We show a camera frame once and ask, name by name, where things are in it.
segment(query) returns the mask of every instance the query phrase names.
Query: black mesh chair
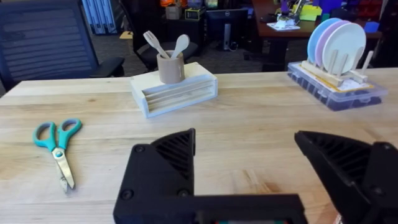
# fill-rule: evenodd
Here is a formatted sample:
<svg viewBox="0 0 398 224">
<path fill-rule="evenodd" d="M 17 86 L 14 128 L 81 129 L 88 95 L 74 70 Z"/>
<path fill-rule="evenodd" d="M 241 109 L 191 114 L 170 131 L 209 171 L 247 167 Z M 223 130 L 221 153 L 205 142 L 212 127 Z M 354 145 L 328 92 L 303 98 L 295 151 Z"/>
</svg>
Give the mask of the black mesh chair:
<svg viewBox="0 0 398 224">
<path fill-rule="evenodd" d="M 157 67 L 156 55 L 158 52 L 145 40 L 143 34 L 150 30 L 159 40 L 164 50 L 174 50 L 175 41 L 167 42 L 167 24 L 164 19 L 164 10 L 160 8 L 159 0 L 119 0 L 120 5 L 130 23 L 133 38 L 132 48 L 138 58 L 149 71 Z M 198 45 L 190 42 L 182 52 L 184 60 L 190 58 L 198 49 Z"/>
<path fill-rule="evenodd" d="M 79 0 L 0 3 L 0 77 L 24 80 L 123 76 L 124 58 L 98 65 Z"/>
</svg>

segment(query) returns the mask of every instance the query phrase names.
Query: wooden cup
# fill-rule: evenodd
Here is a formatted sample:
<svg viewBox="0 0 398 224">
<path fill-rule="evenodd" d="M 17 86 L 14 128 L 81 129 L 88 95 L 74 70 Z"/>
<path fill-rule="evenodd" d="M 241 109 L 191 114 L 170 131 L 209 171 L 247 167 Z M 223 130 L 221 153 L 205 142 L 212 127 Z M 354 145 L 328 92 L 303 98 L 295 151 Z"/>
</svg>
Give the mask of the wooden cup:
<svg viewBox="0 0 398 224">
<path fill-rule="evenodd" d="M 166 53 L 171 56 L 173 50 L 166 50 Z M 174 59 L 166 59 L 156 55 L 157 67 L 159 69 L 160 81 L 164 84 L 174 84 L 179 83 L 185 79 L 184 75 L 184 58 L 182 53 L 180 53 Z"/>
</svg>

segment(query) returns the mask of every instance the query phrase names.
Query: blue plate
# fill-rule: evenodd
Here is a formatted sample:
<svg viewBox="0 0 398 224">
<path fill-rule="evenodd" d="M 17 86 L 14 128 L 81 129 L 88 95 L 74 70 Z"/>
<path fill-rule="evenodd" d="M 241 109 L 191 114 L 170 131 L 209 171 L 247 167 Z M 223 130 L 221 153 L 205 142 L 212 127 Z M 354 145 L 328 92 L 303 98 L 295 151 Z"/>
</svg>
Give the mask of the blue plate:
<svg viewBox="0 0 398 224">
<path fill-rule="evenodd" d="M 330 25 L 338 21 L 341 21 L 341 19 L 339 18 L 327 19 L 323 21 L 321 24 L 319 24 L 317 28 L 313 30 L 307 45 L 307 54 L 311 63 L 315 61 L 315 47 L 317 47 L 319 37 L 323 34 L 323 31 L 325 31 L 325 29 L 327 29 Z"/>
</svg>

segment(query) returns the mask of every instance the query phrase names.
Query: plate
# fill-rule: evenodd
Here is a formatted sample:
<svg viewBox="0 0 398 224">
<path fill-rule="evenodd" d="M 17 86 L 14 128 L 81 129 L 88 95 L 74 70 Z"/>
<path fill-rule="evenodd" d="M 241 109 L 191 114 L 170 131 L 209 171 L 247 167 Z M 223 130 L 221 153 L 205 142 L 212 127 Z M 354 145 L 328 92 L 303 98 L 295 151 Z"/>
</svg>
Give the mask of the plate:
<svg viewBox="0 0 398 224">
<path fill-rule="evenodd" d="M 337 28 L 344 24 L 349 24 L 349 21 L 338 21 L 335 22 L 334 24 L 330 25 L 328 28 L 323 31 L 321 36 L 319 37 L 317 46 L 315 47 L 315 61 L 319 67 L 322 66 L 322 52 L 323 52 L 323 47 L 325 46 L 326 41 L 328 40 L 329 36 L 333 31 L 335 31 Z"/>
<path fill-rule="evenodd" d="M 317 43 L 319 40 L 319 37 L 322 35 L 323 31 L 327 29 L 330 25 L 334 24 L 335 22 L 341 21 L 339 18 L 331 18 L 323 21 L 321 24 L 313 30 L 310 40 L 308 41 L 307 45 L 307 54 L 308 54 L 308 59 L 310 59 L 310 62 L 313 63 L 315 61 L 315 47 L 317 47 Z"/>
<path fill-rule="evenodd" d="M 329 73 L 338 73 L 338 70 L 344 63 L 343 55 L 348 54 L 348 58 L 343 67 L 342 73 L 352 69 L 355 56 L 359 48 L 363 47 L 361 56 L 366 45 L 365 30 L 358 24 L 349 23 L 337 28 L 329 36 L 322 52 L 322 62 Z M 338 50 L 335 66 L 329 71 L 330 59 L 334 50 Z"/>
</svg>

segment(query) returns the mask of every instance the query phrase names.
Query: wooden table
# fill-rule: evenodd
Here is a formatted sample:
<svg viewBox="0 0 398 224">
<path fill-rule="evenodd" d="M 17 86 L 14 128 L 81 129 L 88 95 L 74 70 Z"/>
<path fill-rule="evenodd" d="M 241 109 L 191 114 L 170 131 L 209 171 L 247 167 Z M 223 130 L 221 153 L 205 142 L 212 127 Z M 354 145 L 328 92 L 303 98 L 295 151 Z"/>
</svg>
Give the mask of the wooden table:
<svg viewBox="0 0 398 224">
<path fill-rule="evenodd" d="M 113 223 L 130 150 L 195 128 L 195 193 L 298 193 L 310 223 L 332 224 L 330 198 L 294 142 L 298 130 L 398 146 L 398 69 L 369 70 L 389 89 L 383 104 L 332 112 L 285 72 L 222 74 L 217 98 L 145 119 L 128 78 L 22 82 L 0 99 L 0 223 Z M 65 195 L 52 155 L 32 142 L 44 121 L 83 127 L 67 157 L 76 190 Z"/>
<path fill-rule="evenodd" d="M 272 0 L 252 0 L 254 15 L 257 25 L 259 37 L 270 42 L 269 60 L 266 60 L 262 66 L 263 72 L 281 71 L 285 69 L 285 55 L 287 44 L 294 39 L 307 39 L 311 36 L 313 30 L 319 25 L 320 21 L 300 21 L 298 26 L 300 29 L 288 31 L 276 31 L 269 27 L 266 23 L 260 21 L 260 18 L 268 13 L 275 13 L 275 10 L 280 5 L 275 5 Z M 365 21 L 355 21 L 362 27 L 365 26 Z M 378 39 L 382 33 L 377 31 L 375 33 L 367 33 L 367 46 L 364 55 L 367 55 L 370 50 L 374 50 Z"/>
</svg>

